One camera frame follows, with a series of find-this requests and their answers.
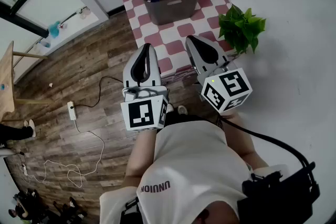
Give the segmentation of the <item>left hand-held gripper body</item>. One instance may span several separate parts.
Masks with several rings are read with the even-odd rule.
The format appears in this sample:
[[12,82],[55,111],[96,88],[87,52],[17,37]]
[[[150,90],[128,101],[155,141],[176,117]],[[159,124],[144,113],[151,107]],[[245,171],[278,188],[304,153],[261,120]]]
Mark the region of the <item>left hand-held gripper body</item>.
[[122,115],[128,131],[162,129],[167,112],[165,86],[128,87],[122,90]]

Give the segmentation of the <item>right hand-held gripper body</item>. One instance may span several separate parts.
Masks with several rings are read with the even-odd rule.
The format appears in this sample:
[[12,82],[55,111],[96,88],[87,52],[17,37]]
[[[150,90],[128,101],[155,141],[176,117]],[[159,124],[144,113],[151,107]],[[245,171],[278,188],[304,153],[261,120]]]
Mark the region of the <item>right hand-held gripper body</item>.
[[253,91],[245,72],[233,61],[203,71],[197,80],[201,85],[201,97],[218,113],[242,105]]

